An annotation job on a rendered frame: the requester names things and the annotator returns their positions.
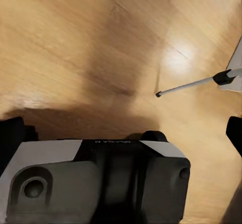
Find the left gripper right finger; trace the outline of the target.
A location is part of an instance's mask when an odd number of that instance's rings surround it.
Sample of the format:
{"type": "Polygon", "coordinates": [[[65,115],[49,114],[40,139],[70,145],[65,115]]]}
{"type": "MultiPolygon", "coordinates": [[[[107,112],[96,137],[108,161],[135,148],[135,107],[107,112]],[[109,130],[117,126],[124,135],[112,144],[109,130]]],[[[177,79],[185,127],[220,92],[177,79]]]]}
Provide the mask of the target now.
{"type": "Polygon", "coordinates": [[[226,135],[242,157],[242,118],[231,116],[226,129],[226,135]]]}

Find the camera tripod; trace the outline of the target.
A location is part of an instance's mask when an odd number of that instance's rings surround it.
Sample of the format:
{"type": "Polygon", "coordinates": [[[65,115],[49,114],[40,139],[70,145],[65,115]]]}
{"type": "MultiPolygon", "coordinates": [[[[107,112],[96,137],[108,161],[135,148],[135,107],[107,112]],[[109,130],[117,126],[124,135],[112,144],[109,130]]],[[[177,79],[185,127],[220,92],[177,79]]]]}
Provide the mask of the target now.
{"type": "Polygon", "coordinates": [[[227,84],[232,83],[233,79],[235,77],[239,76],[239,75],[242,75],[242,67],[237,68],[235,70],[229,69],[229,70],[226,70],[224,72],[220,72],[220,73],[216,74],[215,76],[212,76],[212,77],[209,77],[209,78],[206,78],[206,79],[203,79],[203,80],[199,80],[199,81],[196,81],[196,82],[193,82],[193,83],[189,83],[189,84],[186,84],[186,85],[183,85],[183,86],[180,86],[180,87],[176,87],[176,88],[173,88],[173,89],[169,89],[169,90],[166,90],[166,91],[163,91],[163,92],[160,91],[160,92],[156,93],[155,95],[156,95],[157,98],[159,98],[163,94],[175,92],[175,91],[178,91],[178,90],[190,88],[190,87],[193,87],[193,86],[201,85],[201,84],[212,82],[212,81],[215,81],[219,86],[227,85],[227,84]]]}

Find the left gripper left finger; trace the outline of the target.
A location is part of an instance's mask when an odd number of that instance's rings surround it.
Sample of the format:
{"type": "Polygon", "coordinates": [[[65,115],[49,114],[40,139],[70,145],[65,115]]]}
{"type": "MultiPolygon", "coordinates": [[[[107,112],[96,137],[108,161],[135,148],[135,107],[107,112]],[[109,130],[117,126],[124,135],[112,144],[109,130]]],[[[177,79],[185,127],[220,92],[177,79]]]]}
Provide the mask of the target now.
{"type": "Polygon", "coordinates": [[[21,116],[0,122],[0,177],[26,136],[21,116]]]}

